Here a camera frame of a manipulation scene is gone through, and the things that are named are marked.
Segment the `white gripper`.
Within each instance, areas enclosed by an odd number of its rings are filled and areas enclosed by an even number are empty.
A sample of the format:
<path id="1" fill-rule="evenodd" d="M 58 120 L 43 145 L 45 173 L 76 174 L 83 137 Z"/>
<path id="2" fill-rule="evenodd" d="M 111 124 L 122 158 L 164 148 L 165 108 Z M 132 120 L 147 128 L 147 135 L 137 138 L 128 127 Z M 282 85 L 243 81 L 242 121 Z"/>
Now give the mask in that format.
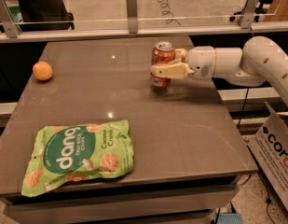
<path id="1" fill-rule="evenodd" d="M 164 65 L 152 65 L 151 73 L 156 77 L 181 79 L 192 77 L 197 80 L 208 80 L 213 77 L 215 48 L 211 46 L 176 49 L 175 58 L 181 62 Z"/>

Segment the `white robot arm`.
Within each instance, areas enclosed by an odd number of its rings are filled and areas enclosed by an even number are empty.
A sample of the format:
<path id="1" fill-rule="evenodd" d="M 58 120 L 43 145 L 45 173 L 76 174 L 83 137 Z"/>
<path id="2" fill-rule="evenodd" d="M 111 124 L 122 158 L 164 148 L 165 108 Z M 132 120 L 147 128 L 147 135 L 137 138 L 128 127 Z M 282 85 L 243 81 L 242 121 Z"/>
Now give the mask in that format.
<path id="1" fill-rule="evenodd" d="M 221 78 L 245 87 L 268 82 L 288 107 L 288 56 L 264 36 L 250 38 L 241 49 L 211 46 L 178 49 L 176 59 L 154 64 L 150 71 L 161 78 Z"/>

